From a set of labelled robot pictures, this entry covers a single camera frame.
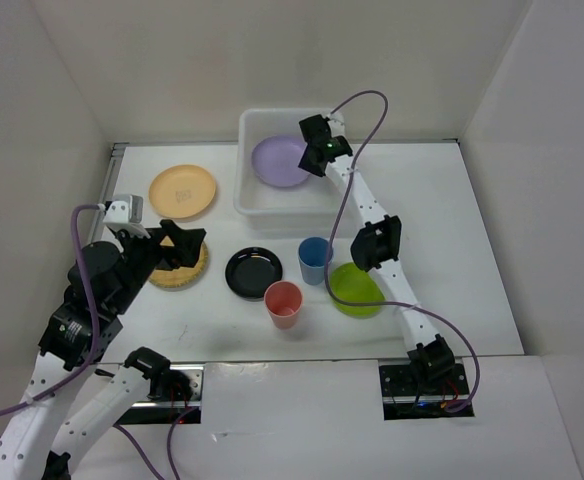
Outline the yellow woven pattern plate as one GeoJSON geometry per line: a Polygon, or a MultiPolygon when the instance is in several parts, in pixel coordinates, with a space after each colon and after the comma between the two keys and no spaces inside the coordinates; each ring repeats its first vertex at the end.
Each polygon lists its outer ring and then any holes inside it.
{"type": "Polygon", "coordinates": [[[206,243],[203,242],[194,267],[180,267],[170,271],[156,269],[149,277],[149,283],[168,291],[185,289],[193,285],[205,273],[208,261],[209,251],[206,243]]]}

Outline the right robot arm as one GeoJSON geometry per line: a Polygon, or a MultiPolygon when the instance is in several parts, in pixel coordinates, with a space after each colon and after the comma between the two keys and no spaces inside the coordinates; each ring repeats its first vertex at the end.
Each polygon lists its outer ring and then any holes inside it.
{"type": "Polygon", "coordinates": [[[305,151],[299,167],[328,178],[355,213],[359,231],[350,246],[355,266],[368,273],[385,300],[399,310],[399,324],[410,365],[410,380],[418,396],[433,393],[452,372],[455,358],[428,316],[418,310],[417,298],[403,271],[399,250],[402,222],[377,201],[362,173],[348,163],[352,147],[335,136],[335,122],[321,114],[299,122],[305,151]]]}

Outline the orange plastic plate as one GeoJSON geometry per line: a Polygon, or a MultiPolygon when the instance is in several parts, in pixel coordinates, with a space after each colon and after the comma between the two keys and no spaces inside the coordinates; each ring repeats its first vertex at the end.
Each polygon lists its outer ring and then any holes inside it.
{"type": "Polygon", "coordinates": [[[168,219],[188,219],[202,213],[216,196],[216,179],[205,168],[177,165],[158,174],[148,198],[155,212],[168,219]]]}

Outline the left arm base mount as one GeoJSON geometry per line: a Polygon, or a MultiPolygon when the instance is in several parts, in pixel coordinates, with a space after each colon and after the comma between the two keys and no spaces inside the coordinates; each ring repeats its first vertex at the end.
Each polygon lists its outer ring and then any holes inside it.
{"type": "Polygon", "coordinates": [[[118,424],[170,425],[185,412],[179,424],[199,424],[203,383],[202,364],[175,364],[171,367],[170,380],[134,403],[118,424]]]}

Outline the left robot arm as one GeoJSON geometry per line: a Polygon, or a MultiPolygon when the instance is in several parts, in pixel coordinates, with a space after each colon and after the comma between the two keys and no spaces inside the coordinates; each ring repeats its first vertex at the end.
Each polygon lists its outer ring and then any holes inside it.
{"type": "Polygon", "coordinates": [[[76,414],[82,386],[120,333],[123,315],[157,270],[197,264],[206,233],[171,220],[156,228],[113,224],[117,241],[80,247],[62,305],[39,342],[32,377],[0,436],[0,479],[68,479],[86,453],[131,406],[145,399],[187,403],[187,375],[148,347],[131,352],[76,414]]]}

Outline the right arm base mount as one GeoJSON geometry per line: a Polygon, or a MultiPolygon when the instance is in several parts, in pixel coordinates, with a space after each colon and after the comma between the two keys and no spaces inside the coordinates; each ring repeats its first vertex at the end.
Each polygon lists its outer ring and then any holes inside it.
{"type": "Polygon", "coordinates": [[[472,404],[458,412],[449,412],[465,401],[470,386],[461,362],[444,380],[430,386],[419,386],[407,360],[378,362],[378,374],[385,421],[469,418],[474,417],[472,404]]]}

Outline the purple plastic plate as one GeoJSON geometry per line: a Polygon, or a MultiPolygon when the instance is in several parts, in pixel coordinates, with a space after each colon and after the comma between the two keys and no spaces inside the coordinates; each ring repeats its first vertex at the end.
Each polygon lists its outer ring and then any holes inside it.
{"type": "Polygon", "coordinates": [[[309,177],[309,173],[299,167],[305,148],[301,137],[271,136],[254,147],[251,166],[257,177],[269,186],[295,187],[309,177]]]}

